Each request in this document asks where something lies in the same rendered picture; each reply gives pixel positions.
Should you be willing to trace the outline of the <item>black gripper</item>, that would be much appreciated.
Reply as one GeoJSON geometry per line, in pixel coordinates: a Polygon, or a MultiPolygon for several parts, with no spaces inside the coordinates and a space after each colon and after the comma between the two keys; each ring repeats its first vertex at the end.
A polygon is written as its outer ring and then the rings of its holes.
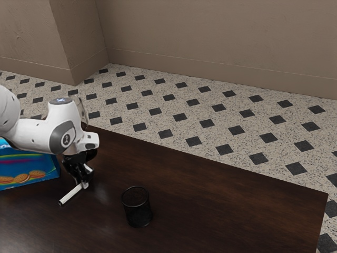
{"type": "Polygon", "coordinates": [[[88,188],[94,175],[94,169],[87,165],[87,163],[94,159],[97,155],[97,149],[82,151],[74,155],[63,155],[62,164],[64,168],[69,171],[76,184],[80,184],[83,189],[88,188]]]}

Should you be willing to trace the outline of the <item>black mesh pen holder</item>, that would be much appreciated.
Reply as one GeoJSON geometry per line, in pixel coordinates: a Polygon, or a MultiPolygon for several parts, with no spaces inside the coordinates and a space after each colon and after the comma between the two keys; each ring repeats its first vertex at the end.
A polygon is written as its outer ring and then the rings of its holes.
{"type": "Polygon", "coordinates": [[[127,223],[133,228],[143,228],[150,224],[153,212],[150,195],[143,186],[127,188],[121,195],[127,223]]]}

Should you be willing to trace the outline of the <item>clear drinking glass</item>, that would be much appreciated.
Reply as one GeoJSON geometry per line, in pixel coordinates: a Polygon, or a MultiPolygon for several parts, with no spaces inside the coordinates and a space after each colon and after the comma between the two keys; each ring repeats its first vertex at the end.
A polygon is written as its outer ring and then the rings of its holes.
{"type": "Polygon", "coordinates": [[[75,101],[75,104],[77,106],[78,112],[80,114],[81,128],[85,131],[87,129],[87,127],[88,127],[88,117],[87,117],[87,113],[86,113],[86,110],[85,110],[84,105],[83,105],[83,101],[77,95],[75,95],[73,97],[73,99],[75,101]]]}

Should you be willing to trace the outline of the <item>white marker pen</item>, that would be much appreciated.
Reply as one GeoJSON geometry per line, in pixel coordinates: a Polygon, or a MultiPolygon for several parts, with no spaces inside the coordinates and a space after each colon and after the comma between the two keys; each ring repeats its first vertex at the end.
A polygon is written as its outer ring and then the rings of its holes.
{"type": "Polygon", "coordinates": [[[58,201],[59,206],[65,205],[71,198],[73,198],[82,189],[82,184],[75,186],[70,192],[68,192],[63,198],[58,201]]]}

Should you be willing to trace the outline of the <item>blue cookie box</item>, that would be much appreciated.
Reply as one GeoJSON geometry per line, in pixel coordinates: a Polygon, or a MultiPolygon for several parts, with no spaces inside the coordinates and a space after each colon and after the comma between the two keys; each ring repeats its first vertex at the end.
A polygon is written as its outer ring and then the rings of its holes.
{"type": "Polygon", "coordinates": [[[55,155],[13,149],[0,138],[0,191],[60,176],[55,155]]]}

